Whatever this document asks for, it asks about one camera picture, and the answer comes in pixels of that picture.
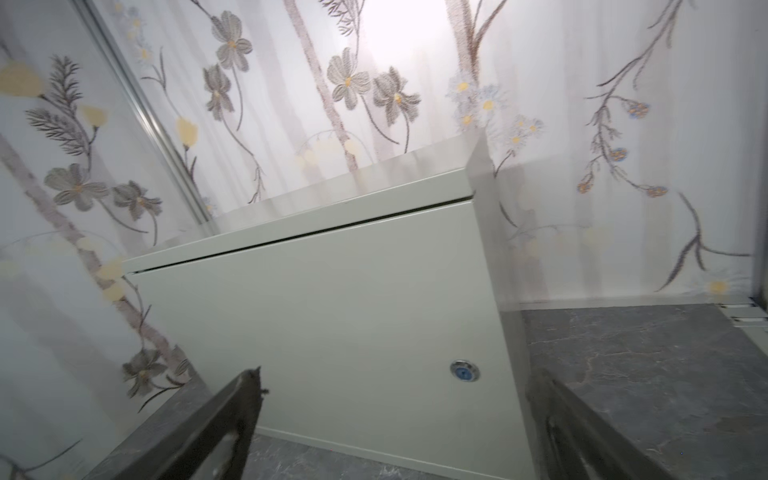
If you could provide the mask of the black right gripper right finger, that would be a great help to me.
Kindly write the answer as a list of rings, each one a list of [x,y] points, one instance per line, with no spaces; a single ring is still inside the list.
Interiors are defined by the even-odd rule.
[[[526,397],[548,479],[671,479],[548,370],[531,374]]]

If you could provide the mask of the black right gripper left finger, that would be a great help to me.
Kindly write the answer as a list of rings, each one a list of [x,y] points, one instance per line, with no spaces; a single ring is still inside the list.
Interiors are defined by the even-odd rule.
[[[113,455],[91,479],[241,479],[264,400],[261,369],[242,371],[148,447]]]

